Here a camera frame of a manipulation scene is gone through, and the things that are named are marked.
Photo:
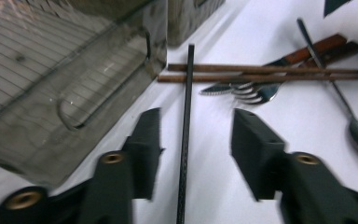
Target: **fork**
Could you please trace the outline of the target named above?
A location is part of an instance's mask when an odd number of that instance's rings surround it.
[[[351,41],[341,47],[330,49],[321,55],[326,64],[334,63],[358,53],[358,44]],[[310,59],[299,67],[317,67],[314,60]],[[240,103],[246,105],[261,105],[271,101],[277,94],[282,83],[257,83],[249,82],[249,85],[234,87],[232,94]]]

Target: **utensil handle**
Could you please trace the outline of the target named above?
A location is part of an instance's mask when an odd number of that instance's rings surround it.
[[[318,50],[318,52],[324,53],[330,49],[334,49],[338,46],[344,45],[345,43],[347,43],[347,39],[340,34],[336,34],[316,42],[313,46],[316,48],[316,50]],[[310,56],[310,52],[308,51],[307,47],[305,47],[291,54],[283,56],[282,58],[286,60],[289,64],[296,64],[307,60],[308,58],[310,58]]]
[[[325,64],[335,63],[339,60],[351,57],[358,53],[358,44],[356,42],[348,42],[343,46],[330,49],[321,54],[321,58]],[[315,60],[310,59],[300,65],[300,67],[317,67]]]

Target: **brass bushing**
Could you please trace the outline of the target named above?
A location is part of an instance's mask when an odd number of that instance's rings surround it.
[[[41,198],[42,195],[37,191],[23,192],[11,198],[7,202],[7,208],[10,210],[26,208],[36,204]]]
[[[308,165],[319,164],[319,160],[313,156],[310,156],[310,155],[301,154],[301,155],[297,155],[296,158],[299,162],[302,162],[302,163],[305,163]]]
[[[110,164],[110,163],[120,162],[123,159],[124,159],[124,157],[121,154],[112,153],[112,154],[108,154],[108,155],[104,156],[102,158],[102,162]]]

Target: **wooden chopstick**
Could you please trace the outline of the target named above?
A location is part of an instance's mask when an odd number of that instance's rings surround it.
[[[186,64],[170,63],[168,71],[182,72],[186,70]],[[194,72],[242,72],[245,74],[268,75],[273,73],[293,73],[293,74],[357,74],[358,69],[341,68],[311,68],[311,67],[289,67],[289,66],[252,66],[252,65],[223,65],[223,64],[194,64]]]
[[[184,82],[186,76],[159,75],[158,82]],[[263,75],[246,75],[246,76],[193,76],[193,82],[226,82],[226,83],[242,83],[252,82],[284,82],[284,81],[316,81],[316,80],[358,80],[357,75],[351,76],[263,76]]]

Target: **spoon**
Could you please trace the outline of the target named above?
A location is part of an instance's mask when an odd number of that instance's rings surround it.
[[[320,55],[316,51],[315,47],[312,45],[312,41],[310,40],[310,36],[307,32],[307,28],[304,22],[301,19],[297,19],[297,23],[300,28],[301,34],[307,42],[307,46],[310,51],[310,54],[312,55],[313,60],[316,62],[319,68],[325,68],[324,61],[321,60]],[[342,92],[339,90],[337,84],[334,81],[331,81],[330,83],[333,85],[334,90],[336,90],[336,93],[338,94],[339,98],[341,99],[342,103],[345,105],[348,110],[348,113],[350,114],[349,132],[353,140],[352,143],[356,148],[358,148],[358,118],[356,118],[356,116],[354,115],[353,110],[351,109],[348,101],[345,99]]]

